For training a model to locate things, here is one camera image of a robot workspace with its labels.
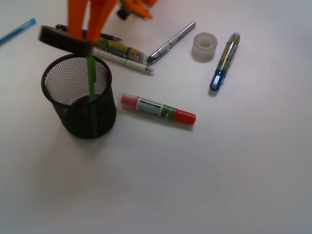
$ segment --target label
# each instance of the label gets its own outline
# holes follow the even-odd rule
[[[136,109],[141,111],[147,111],[153,115],[161,116],[163,104],[155,101],[139,97],[136,102]]]
[[[159,102],[151,101],[142,97],[139,97],[137,100],[136,110],[145,111],[151,113],[152,115],[170,120],[174,119],[176,113],[176,108],[163,105]]]
[[[215,79],[214,79],[213,85],[217,85],[218,82],[219,82],[219,79],[220,79],[220,76],[216,76]]]
[[[124,59],[127,58],[127,50],[128,50],[127,46],[119,45],[115,42],[108,41],[105,50],[109,53],[112,53],[113,55],[122,57]]]
[[[217,66],[218,70],[223,70],[227,72],[230,67],[231,59],[236,51],[237,45],[234,42],[227,42],[224,51],[222,53],[221,59]]]

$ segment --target white pen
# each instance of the white pen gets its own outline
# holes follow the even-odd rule
[[[153,75],[154,70],[144,64],[138,63],[131,61],[129,59],[121,58],[116,55],[113,55],[111,53],[108,53],[102,49],[99,49],[97,47],[93,48],[93,55],[104,58],[104,59],[109,59],[111,61],[115,61],[117,63],[124,64],[127,67],[135,68],[140,71],[147,71],[151,76]]]

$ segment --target mesh cup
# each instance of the mesh cup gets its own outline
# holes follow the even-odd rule
[[[107,133],[114,125],[116,107],[112,73],[105,62],[95,57],[96,99],[89,101],[87,59],[74,54],[52,62],[41,80],[46,98],[52,103],[64,127],[73,135],[91,139]],[[97,135],[93,135],[91,107],[96,108]]]

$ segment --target red cap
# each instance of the red cap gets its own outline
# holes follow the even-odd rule
[[[186,123],[186,124],[194,124],[196,120],[196,115],[186,112],[186,111],[182,111],[177,109],[175,111],[175,117],[174,117],[174,121],[176,122],[181,122],[181,123]]]
[[[119,94],[118,100],[122,104],[122,106],[135,109],[137,105],[138,96],[130,94]]]

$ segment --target silver pen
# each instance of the silver pen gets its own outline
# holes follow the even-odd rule
[[[177,44],[185,35],[195,28],[196,22],[193,21],[187,25],[181,32],[174,36],[171,40],[167,41],[150,56],[148,56],[146,62],[149,64],[157,62],[161,57],[163,57],[175,44]]]

